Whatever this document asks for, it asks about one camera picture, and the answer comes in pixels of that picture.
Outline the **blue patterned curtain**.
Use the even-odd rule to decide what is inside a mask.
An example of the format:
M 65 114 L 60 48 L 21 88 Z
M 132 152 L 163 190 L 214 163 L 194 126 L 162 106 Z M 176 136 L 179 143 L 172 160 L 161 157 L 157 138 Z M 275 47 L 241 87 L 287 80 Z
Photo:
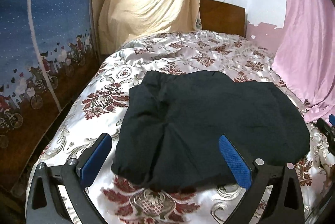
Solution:
M 1 187 L 97 69 L 91 0 L 1 0 Z

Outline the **pink curtain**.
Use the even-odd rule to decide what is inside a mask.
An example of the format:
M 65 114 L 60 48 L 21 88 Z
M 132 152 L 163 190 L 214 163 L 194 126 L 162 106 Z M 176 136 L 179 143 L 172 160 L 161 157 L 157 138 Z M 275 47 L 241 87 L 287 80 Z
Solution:
M 287 0 L 283 40 L 273 70 L 305 104 L 306 122 L 334 113 L 334 5 Z

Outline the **brown wooden headboard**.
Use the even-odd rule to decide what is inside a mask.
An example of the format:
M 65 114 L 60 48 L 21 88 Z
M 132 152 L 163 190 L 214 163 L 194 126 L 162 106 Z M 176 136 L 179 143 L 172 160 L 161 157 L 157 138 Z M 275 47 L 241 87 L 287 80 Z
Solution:
M 200 0 L 202 29 L 245 37 L 245 8 L 214 0 Z

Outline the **beige hanging cloth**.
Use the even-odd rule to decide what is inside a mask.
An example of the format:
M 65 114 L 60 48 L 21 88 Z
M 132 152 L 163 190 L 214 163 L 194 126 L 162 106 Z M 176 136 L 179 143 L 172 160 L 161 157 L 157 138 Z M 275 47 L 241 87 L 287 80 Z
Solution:
M 200 29 L 200 0 L 104 0 L 99 51 L 112 54 L 128 41 L 159 33 Z

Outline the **floral satin bedspread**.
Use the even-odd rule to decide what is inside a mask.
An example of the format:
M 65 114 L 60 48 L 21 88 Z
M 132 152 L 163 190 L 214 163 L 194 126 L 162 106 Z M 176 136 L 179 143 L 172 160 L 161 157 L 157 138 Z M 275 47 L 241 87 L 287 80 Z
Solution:
M 245 193 L 236 184 L 155 192 L 111 172 L 129 90 L 152 70 L 171 75 L 220 71 L 236 82 L 274 83 L 300 114 L 306 114 L 309 102 L 287 87 L 271 68 L 272 61 L 263 47 L 238 35 L 210 31 L 156 34 L 125 44 L 102 63 L 35 163 L 26 192 L 27 222 L 85 222 L 62 178 L 75 170 L 83 153 L 100 144 L 104 163 L 82 192 L 84 202 L 99 212 L 97 223 L 224 223 Z

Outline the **black padded jacket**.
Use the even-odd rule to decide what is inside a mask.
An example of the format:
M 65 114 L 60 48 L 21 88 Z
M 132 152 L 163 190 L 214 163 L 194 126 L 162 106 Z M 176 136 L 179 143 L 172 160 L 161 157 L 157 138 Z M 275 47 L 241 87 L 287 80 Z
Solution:
M 225 135 L 244 157 L 297 163 L 309 130 L 274 83 L 234 82 L 214 71 L 149 71 L 129 90 L 112 172 L 132 184 L 177 192 L 235 182 L 219 151 Z

